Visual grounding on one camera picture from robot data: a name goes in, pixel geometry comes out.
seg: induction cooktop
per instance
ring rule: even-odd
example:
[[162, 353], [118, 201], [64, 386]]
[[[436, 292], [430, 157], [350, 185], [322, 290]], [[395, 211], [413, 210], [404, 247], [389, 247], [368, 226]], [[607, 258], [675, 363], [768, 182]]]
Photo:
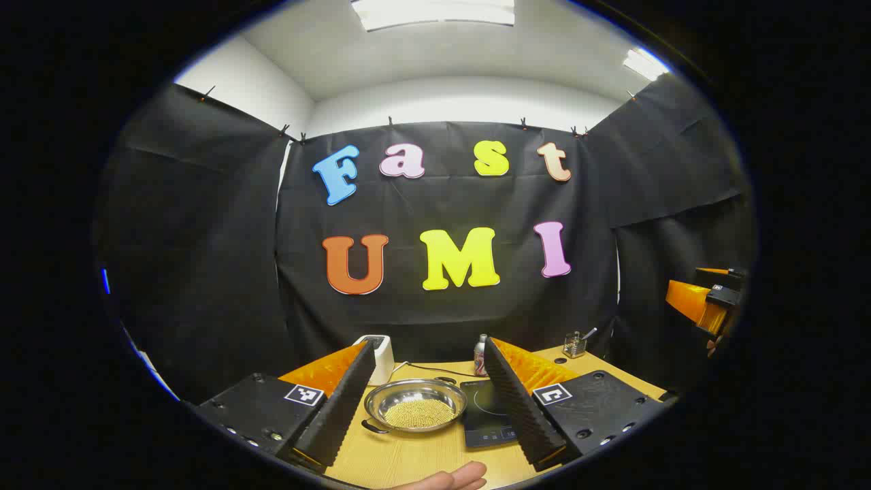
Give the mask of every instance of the induction cooktop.
[[489, 379], [460, 383], [460, 388], [469, 401], [462, 419], [466, 447], [496, 446], [517, 440]]

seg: metal bowl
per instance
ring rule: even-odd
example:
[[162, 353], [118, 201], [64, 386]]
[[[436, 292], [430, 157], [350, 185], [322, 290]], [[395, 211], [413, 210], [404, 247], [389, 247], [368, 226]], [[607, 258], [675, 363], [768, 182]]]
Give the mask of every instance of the metal bowl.
[[[387, 413], [387, 410], [390, 410], [390, 408], [401, 403], [421, 399], [434, 399], [443, 402], [445, 405], [454, 409], [454, 418], [444, 424], [415, 428], [396, 427], [388, 424], [387, 420], [384, 419], [384, 414]], [[467, 403], [468, 400], [466, 399], [466, 394], [451, 383], [446, 383], [438, 379], [417, 378], [394, 381], [393, 383], [387, 383], [386, 385], [381, 385], [378, 388], [375, 388], [366, 396], [363, 406], [366, 407], [366, 412], [369, 416], [372, 419], [377, 420], [379, 425], [384, 425], [392, 430], [402, 432], [431, 432], [446, 427], [459, 419], [460, 416], [463, 415], [463, 412], [465, 412]], [[362, 424], [372, 432], [380, 434], [390, 432], [378, 429], [369, 424], [367, 420], [363, 420]]]

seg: white toaster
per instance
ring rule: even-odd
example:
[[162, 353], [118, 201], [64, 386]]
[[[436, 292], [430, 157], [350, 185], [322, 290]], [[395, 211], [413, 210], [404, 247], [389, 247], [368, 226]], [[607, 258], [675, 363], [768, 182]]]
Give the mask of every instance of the white toaster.
[[393, 373], [393, 347], [390, 345], [390, 337], [386, 335], [364, 335], [354, 342], [354, 345], [368, 340], [375, 346], [375, 371], [369, 377], [369, 385], [383, 385], [390, 380]]

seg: spray can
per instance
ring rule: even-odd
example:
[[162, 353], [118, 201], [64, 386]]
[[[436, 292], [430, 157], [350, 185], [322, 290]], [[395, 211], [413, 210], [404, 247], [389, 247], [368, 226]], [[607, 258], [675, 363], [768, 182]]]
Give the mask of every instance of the spray can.
[[487, 370], [484, 369], [484, 342], [487, 340], [487, 334], [483, 333], [478, 338], [478, 343], [475, 344], [475, 375], [487, 376]]

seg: finger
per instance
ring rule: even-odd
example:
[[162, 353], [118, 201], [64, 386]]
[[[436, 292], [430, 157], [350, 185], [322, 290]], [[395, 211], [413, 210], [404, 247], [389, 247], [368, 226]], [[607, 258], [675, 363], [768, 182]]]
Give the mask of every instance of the finger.
[[438, 472], [423, 480], [391, 487], [387, 490], [453, 490], [454, 488], [454, 477], [447, 472]]
[[454, 488], [465, 488], [469, 483], [473, 483], [487, 472], [487, 467], [478, 461], [470, 461], [463, 466], [457, 468], [450, 475], [454, 477]]
[[478, 488], [481, 488], [484, 485], [487, 485], [487, 480], [485, 480], [483, 478], [479, 478], [478, 480], [475, 480], [475, 481], [469, 483], [465, 487], [458, 488], [457, 490], [478, 490]]

